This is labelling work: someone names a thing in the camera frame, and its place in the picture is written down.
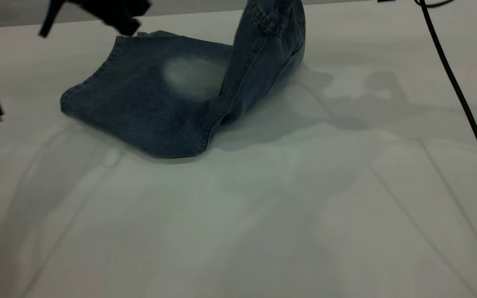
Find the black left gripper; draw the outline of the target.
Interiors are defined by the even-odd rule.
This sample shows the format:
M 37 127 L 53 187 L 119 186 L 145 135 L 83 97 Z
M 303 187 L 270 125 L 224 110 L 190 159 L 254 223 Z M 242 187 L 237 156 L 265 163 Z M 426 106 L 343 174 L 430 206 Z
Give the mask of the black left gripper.
M 106 21 L 107 25 L 115 28 L 123 36 L 133 36 L 140 28 L 140 22 L 132 17 L 140 17 L 152 7 L 150 0 L 70 0 L 69 2 L 101 19 L 113 16 L 128 17 Z M 64 0 L 49 1 L 40 36 L 48 36 L 63 5 Z

